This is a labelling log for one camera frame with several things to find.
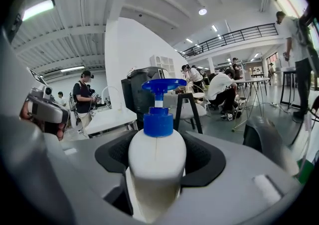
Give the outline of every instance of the black metal railing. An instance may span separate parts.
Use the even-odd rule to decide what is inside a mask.
[[[253,26],[250,28],[243,28],[202,42],[197,46],[183,51],[181,55],[185,59],[188,59],[189,57],[193,57],[200,53],[207,52],[228,44],[275,35],[278,35],[278,32],[274,23]]]

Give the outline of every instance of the bottle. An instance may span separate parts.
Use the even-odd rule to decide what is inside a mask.
[[[156,79],[143,83],[155,94],[155,107],[144,114],[144,129],[129,147],[131,183],[128,190],[133,217],[152,223],[176,200],[186,161],[182,136],[173,129],[173,115],[163,108],[164,93],[186,86],[182,79]]]

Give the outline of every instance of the fluorescent light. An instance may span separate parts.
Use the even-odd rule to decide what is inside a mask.
[[[78,69],[82,69],[82,68],[84,68],[84,66],[74,67],[74,68],[66,68],[66,69],[62,69],[60,71],[61,72],[67,72],[67,71],[74,71],[74,70],[78,70]]]
[[[199,15],[205,15],[207,13],[207,10],[205,8],[202,8],[198,11]]]
[[[54,8],[53,0],[46,0],[39,4],[36,4],[24,11],[22,21],[25,21],[31,18],[32,16],[37,15],[38,13],[50,10],[52,8]]]

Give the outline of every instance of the blue pump head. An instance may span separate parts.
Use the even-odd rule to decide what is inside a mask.
[[[169,136],[173,133],[173,115],[168,108],[163,108],[164,93],[174,90],[178,86],[186,86],[183,79],[155,79],[142,84],[143,90],[150,90],[155,94],[155,107],[144,114],[144,133],[151,137]]]

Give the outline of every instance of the green object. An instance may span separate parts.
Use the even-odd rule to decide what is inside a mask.
[[[297,161],[299,169],[302,165],[302,162],[303,162],[303,159],[300,159]],[[298,181],[301,184],[305,184],[308,181],[308,178],[309,178],[310,174],[312,173],[314,167],[315,166],[310,161],[308,161],[308,160],[305,161],[305,165],[300,173],[300,176],[297,177]]]

